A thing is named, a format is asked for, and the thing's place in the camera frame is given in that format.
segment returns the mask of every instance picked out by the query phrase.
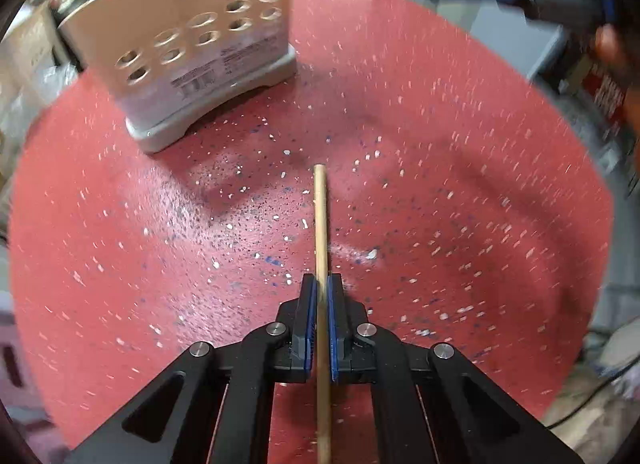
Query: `metal pin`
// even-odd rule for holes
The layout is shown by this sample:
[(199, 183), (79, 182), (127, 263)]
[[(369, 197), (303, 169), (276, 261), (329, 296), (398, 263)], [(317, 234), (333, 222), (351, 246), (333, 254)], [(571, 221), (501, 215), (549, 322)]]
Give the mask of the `metal pin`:
[(191, 354), (194, 358), (199, 358), (201, 356), (206, 356), (207, 354), (209, 354), (210, 350), (211, 347), (206, 341), (196, 341), (196, 343), (189, 347), (189, 354)]
[(284, 334), (286, 330), (287, 326), (279, 321), (272, 321), (267, 325), (267, 334), (271, 336), (279, 336), (280, 334)]
[(369, 336), (373, 336), (378, 329), (376, 329), (376, 326), (372, 323), (361, 323), (356, 330), (358, 334), (368, 338)]
[(433, 353), (440, 359), (449, 359), (455, 351), (448, 343), (438, 343), (433, 348)]

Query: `red speckled surface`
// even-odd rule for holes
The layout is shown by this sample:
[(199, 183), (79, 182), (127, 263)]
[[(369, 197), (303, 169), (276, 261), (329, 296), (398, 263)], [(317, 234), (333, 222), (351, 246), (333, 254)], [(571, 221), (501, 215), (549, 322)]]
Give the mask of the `red speckled surface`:
[[(236, 341), (297, 294), (314, 267), (314, 163), (328, 165), (333, 270), (373, 322), (451, 340), (536, 415), (571, 367), (612, 210), (558, 114), (403, 0), (294, 0), (290, 39), (294, 79), (153, 157), (90, 72), (34, 126), (12, 289), (72, 446), (191, 342)], [(312, 386), (277, 391), (270, 462), (315, 460)], [(336, 462), (375, 459), (364, 392), (335, 394)]]

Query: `wooden dowel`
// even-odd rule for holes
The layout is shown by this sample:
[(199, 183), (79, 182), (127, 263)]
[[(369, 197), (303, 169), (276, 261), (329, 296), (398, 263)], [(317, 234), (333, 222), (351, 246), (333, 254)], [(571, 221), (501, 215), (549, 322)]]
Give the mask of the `wooden dowel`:
[(318, 415), (318, 464), (331, 463), (331, 369), (327, 326), (326, 281), (326, 167), (314, 166), (314, 208), (316, 218), (316, 279), (318, 280), (318, 313), (316, 320), (316, 409)]

